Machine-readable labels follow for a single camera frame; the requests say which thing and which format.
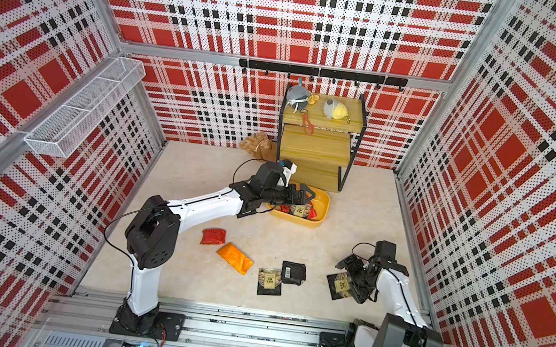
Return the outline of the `red orange small tool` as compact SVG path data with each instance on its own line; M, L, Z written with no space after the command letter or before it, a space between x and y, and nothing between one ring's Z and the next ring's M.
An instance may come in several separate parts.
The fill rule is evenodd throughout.
M302 128L304 131L304 134L310 135L312 136L314 134L315 131L315 126L311 123L311 120L308 117L308 114L305 113L302 116Z

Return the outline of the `yellow plastic storage box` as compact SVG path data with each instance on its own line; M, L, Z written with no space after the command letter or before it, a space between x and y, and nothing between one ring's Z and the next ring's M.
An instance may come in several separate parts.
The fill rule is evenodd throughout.
M305 205L291 205L275 208L271 211L273 217L307 226L307 228L319 227L327 217L330 207L330 197L326 191L311 188L315 197Z

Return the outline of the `wooden black-frame shelf rack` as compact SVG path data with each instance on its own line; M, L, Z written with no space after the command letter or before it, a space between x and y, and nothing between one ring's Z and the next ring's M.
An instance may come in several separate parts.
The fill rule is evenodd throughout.
M302 128L304 113L295 113L286 105L287 90L279 117L278 159L290 160L298 166L292 181L327 191L342 191L368 128L365 98L363 95L347 98L310 91L312 96L305 112L315 126L314 134L310 136L304 134ZM339 100L346 105L350 123L324 116L324 103L328 99Z

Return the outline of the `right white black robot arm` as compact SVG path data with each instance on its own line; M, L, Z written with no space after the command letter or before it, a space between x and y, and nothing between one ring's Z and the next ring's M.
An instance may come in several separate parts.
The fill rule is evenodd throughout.
M428 326L412 297L409 272L396 260L396 245L378 241L367 258L351 253L336 264L343 273L329 281L336 294L348 293L360 305L371 301L386 315L377 326L360 319L344 335L322 332L320 347L443 347L441 335Z

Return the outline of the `orange tea bag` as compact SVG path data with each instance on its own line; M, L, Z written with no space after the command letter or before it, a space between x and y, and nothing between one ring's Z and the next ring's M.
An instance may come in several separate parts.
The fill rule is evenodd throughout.
M224 245L217 254L240 275L246 275L254 262L233 244Z

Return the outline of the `black gold tea bag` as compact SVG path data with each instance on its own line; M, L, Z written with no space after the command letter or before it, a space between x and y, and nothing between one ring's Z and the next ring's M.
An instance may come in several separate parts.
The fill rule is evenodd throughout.
M257 295L281 296L282 294L282 271L280 268L260 268L258 271Z
M304 219L304 209L306 205L291 205L291 213L290 215L294 215L297 218Z
M346 272L329 274L327 276L327 283L332 300L351 298L351 279Z

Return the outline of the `grey plush toy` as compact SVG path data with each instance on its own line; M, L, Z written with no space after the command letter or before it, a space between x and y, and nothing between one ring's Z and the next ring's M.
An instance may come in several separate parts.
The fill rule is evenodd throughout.
M303 85L293 85L286 92L285 103L293 112L305 113L311 96L312 93Z

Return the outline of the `brown plush toy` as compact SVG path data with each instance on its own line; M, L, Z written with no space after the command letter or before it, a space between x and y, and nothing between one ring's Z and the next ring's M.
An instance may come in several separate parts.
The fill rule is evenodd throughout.
M272 141L265 133L256 133L245 137L238 144L238 149L245 151L250 157L260 161L277 160L277 143Z

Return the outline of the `yellow white plush toy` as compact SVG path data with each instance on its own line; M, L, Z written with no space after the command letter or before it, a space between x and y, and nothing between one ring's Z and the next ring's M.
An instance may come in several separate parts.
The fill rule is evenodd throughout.
M324 116L328 119L339 121L343 120L346 123L350 123L350 114L348 108L343 102L334 99L328 99L324 103L323 108Z

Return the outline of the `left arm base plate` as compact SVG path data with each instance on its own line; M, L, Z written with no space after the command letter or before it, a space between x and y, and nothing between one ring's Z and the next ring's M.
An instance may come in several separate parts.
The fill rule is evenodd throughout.
M129 337L150 337L160 342L163 339L176 342L182 332L185 319L185 315L160 312L157 308L137 316L128 306L123 305L118 308L109 332Z

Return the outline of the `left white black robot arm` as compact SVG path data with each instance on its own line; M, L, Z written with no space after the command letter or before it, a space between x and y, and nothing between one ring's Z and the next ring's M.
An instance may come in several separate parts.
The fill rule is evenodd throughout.
M154 328L162 268L174 255L183 231L218 218L255 215L264 203L270 207L309 204L316 195L312 188L291 182L297 167L289 160L267 161L249 179L217 192L172 201L149 197L124 233L131 260L131 286L116 322L137 334Z

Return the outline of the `black folded tea bag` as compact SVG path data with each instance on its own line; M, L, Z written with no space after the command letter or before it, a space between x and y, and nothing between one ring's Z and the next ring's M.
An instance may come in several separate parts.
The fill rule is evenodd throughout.
M281 282L287 285L300 286L306 280L306 265L286 261L282 263Z

